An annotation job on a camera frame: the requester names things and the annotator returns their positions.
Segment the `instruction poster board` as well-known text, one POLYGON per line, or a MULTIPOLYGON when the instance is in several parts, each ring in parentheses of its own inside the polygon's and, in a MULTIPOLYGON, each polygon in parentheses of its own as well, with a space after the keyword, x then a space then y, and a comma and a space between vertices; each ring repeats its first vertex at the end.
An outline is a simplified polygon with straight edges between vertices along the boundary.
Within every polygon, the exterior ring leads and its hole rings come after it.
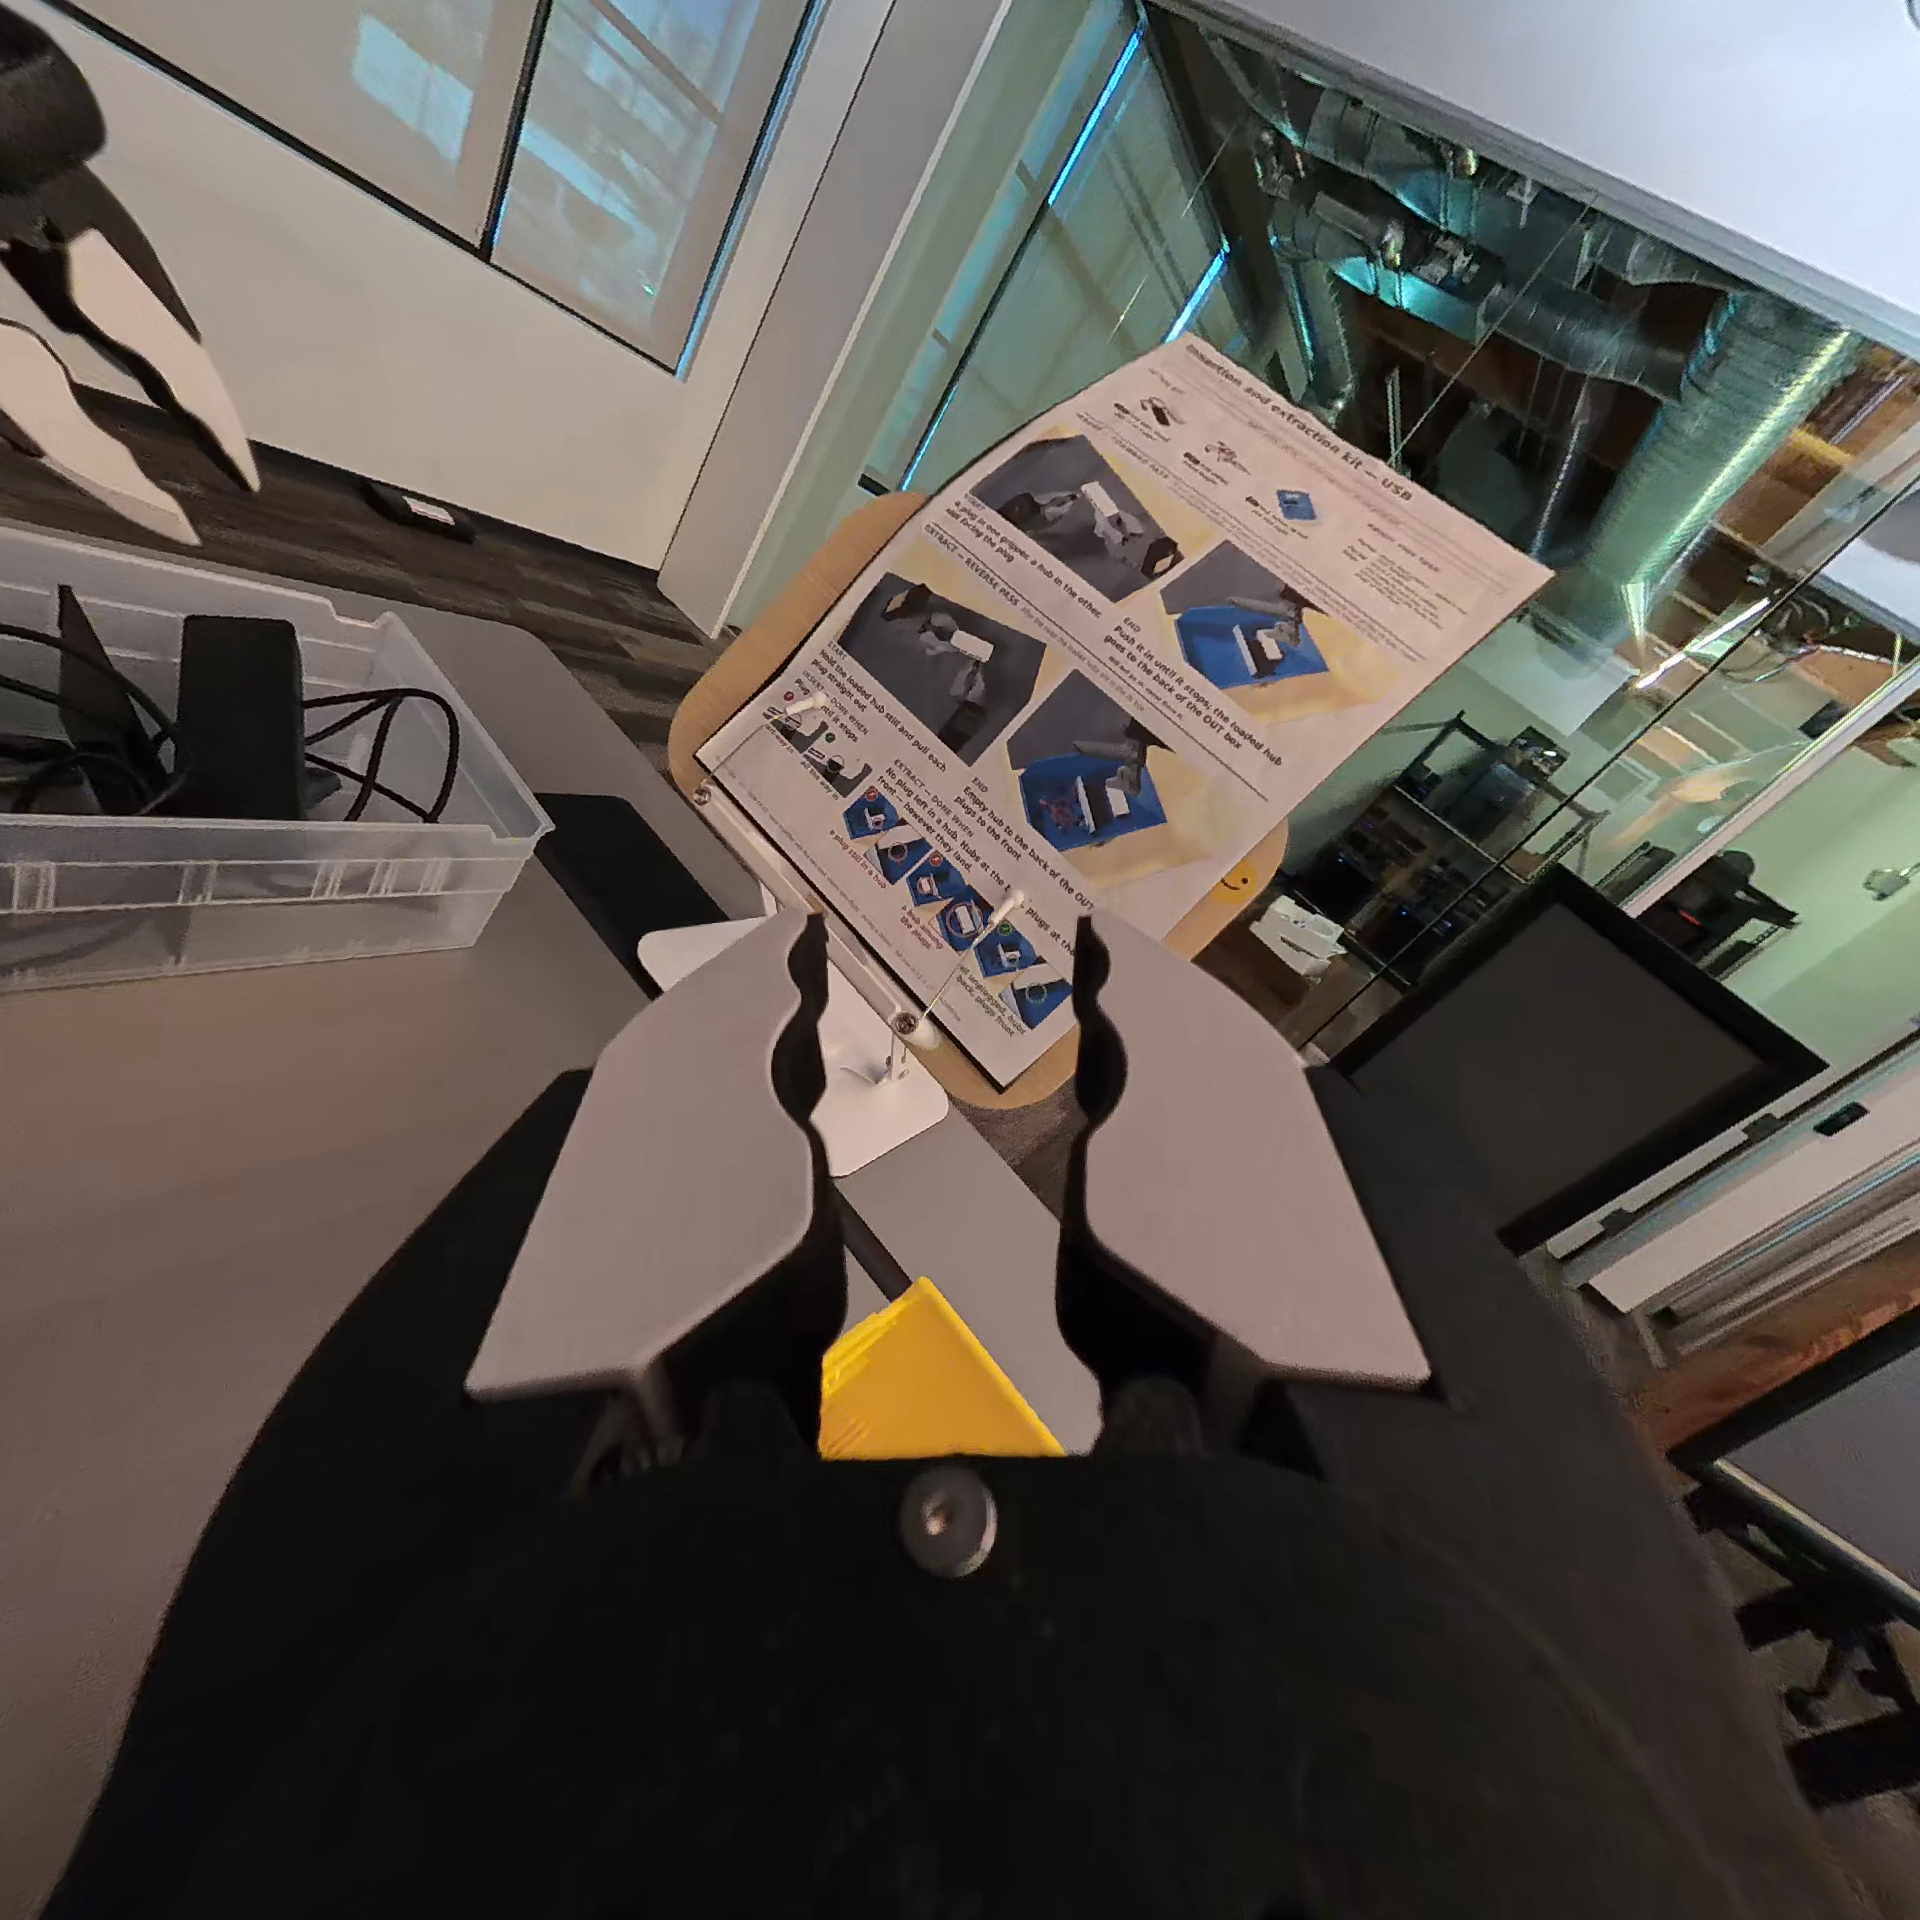
POLYGON ((886 509, 727 651, 676 772, 1002 1107, 1066 1057, 1086 915, 1209 944, 1226 881, 1553 581, 1196 338, 886 509))

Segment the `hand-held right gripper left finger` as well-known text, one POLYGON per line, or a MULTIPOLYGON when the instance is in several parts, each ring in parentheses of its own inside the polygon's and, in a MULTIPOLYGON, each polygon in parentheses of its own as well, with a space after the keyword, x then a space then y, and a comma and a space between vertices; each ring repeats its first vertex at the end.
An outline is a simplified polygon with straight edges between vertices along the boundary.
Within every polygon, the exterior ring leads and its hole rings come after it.
POLYGON ((599 1054, 463 1380, 475 1402, 610 1392, 691 1440, 778 1403, 804 1453, 847 1254, 826 1141, 826 926, 786 910, 599 1054))

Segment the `small black floor device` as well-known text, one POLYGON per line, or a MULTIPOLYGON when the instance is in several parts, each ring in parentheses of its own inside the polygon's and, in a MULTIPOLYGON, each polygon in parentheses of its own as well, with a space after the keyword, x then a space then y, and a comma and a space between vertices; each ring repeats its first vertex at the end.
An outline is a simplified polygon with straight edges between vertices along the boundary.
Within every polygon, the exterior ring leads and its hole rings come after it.
POLYGON ((475 521, 463 509, 369 476, 358 481, 358 491, 377 516, 396 525, 458 544, 475 542, 475 521))

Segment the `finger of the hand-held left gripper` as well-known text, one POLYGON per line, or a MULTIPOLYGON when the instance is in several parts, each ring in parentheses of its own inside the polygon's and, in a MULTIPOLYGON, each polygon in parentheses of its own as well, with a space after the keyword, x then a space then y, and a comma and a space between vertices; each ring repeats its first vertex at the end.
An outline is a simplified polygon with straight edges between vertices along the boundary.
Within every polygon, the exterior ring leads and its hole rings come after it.
POLYGON ((78 230, 52 248, 52 301, 67 332, 191 428, 239 490, 260 491, 249 433, 179 288, 151 251, 124 251, 102 228, 78 230))
POLYGON ((181 546, 202 544, 127 446, 93 422, 57 352, 12 321, 2 323, 2 440, 141 530, 181 546))

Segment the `black display panel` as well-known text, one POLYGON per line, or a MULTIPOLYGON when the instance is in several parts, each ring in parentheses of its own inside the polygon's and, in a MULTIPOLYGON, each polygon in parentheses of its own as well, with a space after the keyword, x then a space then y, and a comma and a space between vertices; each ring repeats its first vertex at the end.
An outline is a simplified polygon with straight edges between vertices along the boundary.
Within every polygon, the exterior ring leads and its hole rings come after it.
POLYGON ((1826 1062, 1553 866, 1330 1068, 1524 1254, 1826 1062))

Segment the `clear plastic bin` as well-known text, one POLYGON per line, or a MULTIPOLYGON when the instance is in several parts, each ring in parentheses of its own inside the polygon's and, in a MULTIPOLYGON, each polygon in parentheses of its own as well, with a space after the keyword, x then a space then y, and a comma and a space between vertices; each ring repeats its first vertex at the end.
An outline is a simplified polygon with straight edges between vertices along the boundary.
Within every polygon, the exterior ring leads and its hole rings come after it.
POLYGON ((342 788, 305 822, 114 818, 5 808, 5 993, 270 969, 470 946, 550 822, 507 754, 426 650, 423 611, 285 581, 251 581, 149 549, 5 523, 5 736, 57 736, 52 633, 81 604, 111 665, 171 713, 191 616, 271 617, 300 640, 305 698, 324 729, 383 691, 419 689, 394 720, 375 794, 347 818, 377 716, 317 745, 342 788))

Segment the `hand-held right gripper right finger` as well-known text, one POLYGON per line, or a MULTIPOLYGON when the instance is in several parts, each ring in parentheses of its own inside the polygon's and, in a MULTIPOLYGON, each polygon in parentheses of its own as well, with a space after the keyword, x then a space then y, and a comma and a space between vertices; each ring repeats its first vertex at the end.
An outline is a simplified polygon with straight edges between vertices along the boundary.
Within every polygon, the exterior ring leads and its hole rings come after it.
POLYGON ((1063 1342, 1099 1440, 1236 1450, 1266 1390, 1412 1397, 1434 1362, 1291 1048, 1111 910, 1081 920, 1063 1342))

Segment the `silver ventilation duct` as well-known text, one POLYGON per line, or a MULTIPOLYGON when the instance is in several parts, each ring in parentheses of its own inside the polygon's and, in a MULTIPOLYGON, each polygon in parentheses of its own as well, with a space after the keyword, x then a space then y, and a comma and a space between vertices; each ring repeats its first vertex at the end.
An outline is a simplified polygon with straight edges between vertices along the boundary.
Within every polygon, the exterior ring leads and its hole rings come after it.
POLYGON ((1853 372, 1866 338, 1775 294, 1719 301, 1589 542, 1529 605, 1559 650, 1601 658, 1646 630, 1673 572, 1794 428, 1853 372))

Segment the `yellow plastic bin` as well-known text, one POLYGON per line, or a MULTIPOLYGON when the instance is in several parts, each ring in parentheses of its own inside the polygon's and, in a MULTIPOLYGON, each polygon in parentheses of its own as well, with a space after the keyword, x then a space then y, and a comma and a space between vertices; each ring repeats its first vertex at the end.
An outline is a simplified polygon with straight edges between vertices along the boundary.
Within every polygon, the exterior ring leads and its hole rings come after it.
POLYGON ((1063 1453, 929 1277, 844 1333, 823 1358, 826 1461, 1063 1453))

